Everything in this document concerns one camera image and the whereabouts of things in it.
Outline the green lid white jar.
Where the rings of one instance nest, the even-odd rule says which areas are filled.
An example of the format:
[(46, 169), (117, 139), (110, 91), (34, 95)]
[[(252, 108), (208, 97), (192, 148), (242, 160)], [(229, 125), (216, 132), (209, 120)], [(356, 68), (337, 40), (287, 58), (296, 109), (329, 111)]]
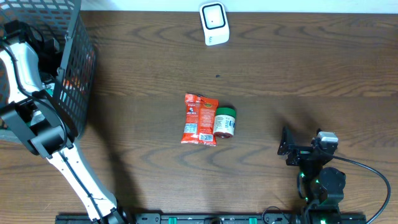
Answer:
[(219, 107), (216, 110), (213, 134), (218, 138), (232, 138), (236, 125), (236, 110)]

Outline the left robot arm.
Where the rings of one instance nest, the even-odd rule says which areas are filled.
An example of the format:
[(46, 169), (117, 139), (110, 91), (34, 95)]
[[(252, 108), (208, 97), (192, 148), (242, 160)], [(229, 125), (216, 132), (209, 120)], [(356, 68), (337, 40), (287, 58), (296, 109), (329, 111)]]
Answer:
[(4, 26), (1, 60), (9, 97), (1, 119), (35, 156), (57, 168), (83, 202), (91, 223), (129, 223), (116, 197), (100, 182), (75, 144), (78, 131), (71, 117), (46, 91), (57, 82), (62, 52), (56, 39), (14, 20)]

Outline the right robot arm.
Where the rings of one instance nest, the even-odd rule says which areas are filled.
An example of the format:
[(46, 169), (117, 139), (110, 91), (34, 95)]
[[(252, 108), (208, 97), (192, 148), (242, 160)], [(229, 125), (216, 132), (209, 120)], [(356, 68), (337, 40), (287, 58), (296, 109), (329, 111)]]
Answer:
[(339, 203), (344, 198), (346, 174), (325, 165), (332, 160), (338, 147), (338, 137), (333, 132), (317, 131), (309, 146), (299, 146), (291, 131), (282, 128), (277, 154), (286, 156), (288, 166), (299, 167), (297, 189), (305, 199), (298, 215), (292, 215), (290, 223), (342, 223)]

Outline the red candy bag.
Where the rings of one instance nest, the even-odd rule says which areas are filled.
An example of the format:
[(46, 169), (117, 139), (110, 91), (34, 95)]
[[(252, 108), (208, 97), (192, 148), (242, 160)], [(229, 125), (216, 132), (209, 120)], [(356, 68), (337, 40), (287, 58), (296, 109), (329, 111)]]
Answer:
[(186, 117), (181, 143), (216, 146), (213, 125), (218, 100), (187, 93), (185, 105)]

